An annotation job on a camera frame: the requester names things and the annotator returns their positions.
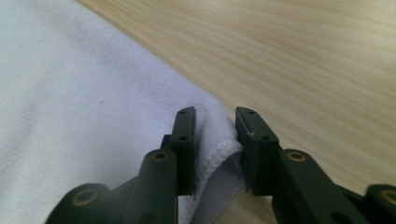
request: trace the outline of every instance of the wooden table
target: wooden table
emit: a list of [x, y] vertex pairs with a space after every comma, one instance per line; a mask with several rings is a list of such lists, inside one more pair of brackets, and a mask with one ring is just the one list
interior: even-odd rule
[[[79, 0], [227, 107], [258, 111], [283, 148], [363, 194], [396, 185], [396, 2]], [[217, 223], [276, 223], [240, 192]]]

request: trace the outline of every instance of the white cloth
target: white cloth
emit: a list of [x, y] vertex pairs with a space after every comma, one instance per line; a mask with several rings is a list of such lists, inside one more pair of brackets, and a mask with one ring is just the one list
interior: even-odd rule
[[192, 105], [199, 182], [182, 224], [213, 222], [242, 185], [226, 165], [205, 189], [241, 150], [223, 105], [74, 1], [0, 0], [0, 223], [43, 223], [70, 189], [136, 176]]

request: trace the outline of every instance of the wooden surface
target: wooden surface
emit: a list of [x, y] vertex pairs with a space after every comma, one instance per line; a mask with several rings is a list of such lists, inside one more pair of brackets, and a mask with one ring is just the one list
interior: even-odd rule
[[[396, 2], [79, 0], [219, 98], [258, 111], [283, 148], [362, 194], [396, 185]], [[276, 223], [239, 193], [217, 223]]]

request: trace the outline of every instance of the screw hole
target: screw hole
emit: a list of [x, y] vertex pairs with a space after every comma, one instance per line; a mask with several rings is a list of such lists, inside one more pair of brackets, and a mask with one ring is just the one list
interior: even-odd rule
[[352, 223], [350, 221], [350, 219], [342, 213], [333, 212], [333, 213], [331, 213], [331, 217], [332, 217], [332, 220], [337, 224], [351, 224]]
[[292, 161], [305, 161], [306, 157], [300, 152], [290, 152], [288, 153], [288, 158]]
[[396, 205], [396, 191], [395, 190], [389, 190], [389, 189], [382, 190], [381, 195], [389, 203], [393, 203], [394, 205]]
[[155, 161], [166, 161], [168, 159], [168, 154], [165, 152], [157, 152], [152, 156]]
[[84, 189], [73, 197], [73, 205], [84, 206], [92, 203], [98, 196], [98, 191], [94, 189]]

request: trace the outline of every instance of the fabric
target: fabric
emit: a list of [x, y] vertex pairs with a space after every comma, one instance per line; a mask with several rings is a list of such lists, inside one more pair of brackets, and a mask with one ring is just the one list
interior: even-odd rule
[[217, 170], [241, 150], [223, 105], [74, 1], [0, 0], [0, 223], [44, 223], [70, 189], [136, 176], [188, 106], [199, 181], [179, 223], [210, 223], [242, 185]]

